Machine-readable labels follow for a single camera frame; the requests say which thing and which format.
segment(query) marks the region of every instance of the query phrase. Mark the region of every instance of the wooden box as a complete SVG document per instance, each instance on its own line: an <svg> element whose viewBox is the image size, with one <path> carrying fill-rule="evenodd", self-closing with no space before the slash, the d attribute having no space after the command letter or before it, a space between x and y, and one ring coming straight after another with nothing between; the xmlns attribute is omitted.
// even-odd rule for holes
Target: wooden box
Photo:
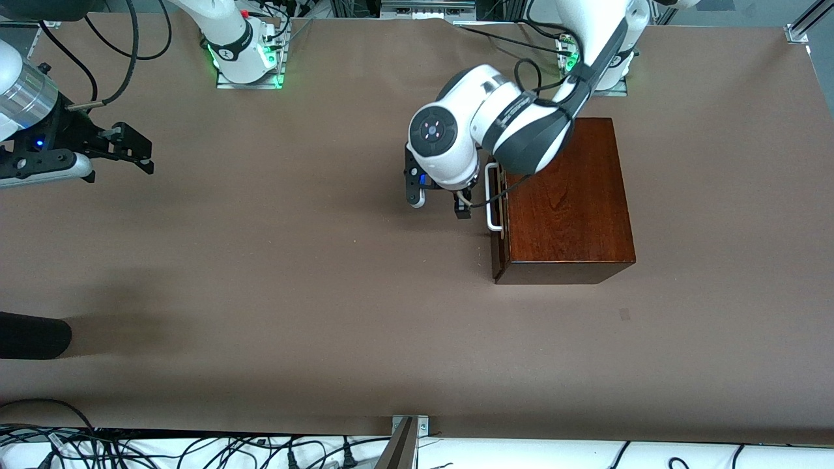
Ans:
<svg viewBox="0 0 834 469"><path fill-rule="evenodd" d="M611 119L577 119L567 148L491 210L497 284L598 284L636 262Z"/></svg>

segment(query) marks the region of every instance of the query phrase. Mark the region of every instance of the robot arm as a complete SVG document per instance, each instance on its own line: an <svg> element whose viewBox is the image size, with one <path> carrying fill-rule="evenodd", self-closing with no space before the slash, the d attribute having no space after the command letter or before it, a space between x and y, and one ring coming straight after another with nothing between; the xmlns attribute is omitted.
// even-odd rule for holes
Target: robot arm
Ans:
<svg viewBox="0 0 834 469"><path fill-rule="evenodd" d="M697 1L666 3L690 6ZM468 218L459 194L468 194L478 182L478 145L512 174L532 175L547 166L565 146L576 115L601 88L603 77L616 82L627 70L631 49L646 25L648 9L639 8L645 3L555 0L564 25L576 33L581 62L552 101L521 91L490 65L453 77L411 120L405 154L409 203L419 208L427 189L446 189L456 193L459 218Z"/></svg>
<svg viewBox="0 0 834 469"><path fill-rule="evenodd" d="M234 0L173 0L200 26L214 63L233 83L251 83L278 65L275 27L245 18ZM92 2L5 2L0 11L27 20L78 20ZM62 179L95 180L90 159L136 164L153 173L151 142L125 123L110 130L97 127L84 109L100 102L74 105L47 76L0 40L0 189Z"/></svg>

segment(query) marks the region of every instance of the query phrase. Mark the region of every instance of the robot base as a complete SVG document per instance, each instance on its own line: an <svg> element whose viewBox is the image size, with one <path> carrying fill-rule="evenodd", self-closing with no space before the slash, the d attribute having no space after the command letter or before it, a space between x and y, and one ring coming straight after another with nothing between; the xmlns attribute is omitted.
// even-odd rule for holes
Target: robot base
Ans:
<svg viewBox="0 0 834 469"><path fill-rule="evenodd" d="M268 25L268 33L274 33L275 26ZM276 37L272 42L266 43L265 46L274 48L274 51L265 53L270 61L275 61L278 65L269 70L263 77L252 83L235 83L229 81L222 73L217 73L217 88L218 89L281 89L284 87L284 74L287 71L287 58L289 58L289 38L292 30L292 23L287 25L286 31Z"/></svg>

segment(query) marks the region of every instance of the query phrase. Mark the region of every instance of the brown table surface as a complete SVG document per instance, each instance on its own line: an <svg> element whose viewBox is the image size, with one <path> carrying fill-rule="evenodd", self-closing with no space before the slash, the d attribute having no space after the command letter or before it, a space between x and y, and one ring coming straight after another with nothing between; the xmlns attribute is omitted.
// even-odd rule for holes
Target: brown table surface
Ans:
<svg viewBox="0 0 834 469"><path fill-rule="evenodd" d="M95 20L128 46L127 17ZM151 53L163 19L140 21ZM497 286L483 214L411 209L401 171L413 112L513 58L442 21L318 21L283 90L215 90L173 23L91 114L148 136L156 174L101 160L95 184L0 194L0 310L78 334L68 358L0 363L3 400L63 398L96 426L380 433L418 412L446 436L834 436L834 125L780 29L649 28L631 95L582 114L614 119L637 264ZM58 36L109 95L127 59L83 23ZM86 99L46 38L44 60Z"/></svg>

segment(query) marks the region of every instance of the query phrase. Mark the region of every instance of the white handle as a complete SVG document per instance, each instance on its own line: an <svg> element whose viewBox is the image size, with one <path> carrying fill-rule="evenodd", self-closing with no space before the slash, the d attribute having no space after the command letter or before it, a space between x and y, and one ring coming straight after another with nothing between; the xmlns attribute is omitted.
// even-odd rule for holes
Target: white handle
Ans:
<svg viewBox="0 0 834 469"><path fill-rule="evenodd" d="M486 192L486 199L489 200L492 195L490 194L490 169L498 169L498 163L487 163L484 166L484 191ZM504 228L501 227L500 224L495 224L492 222L492 204L489 202L486 203L486 227L490 229L490 231L501 231Z"/></svg>

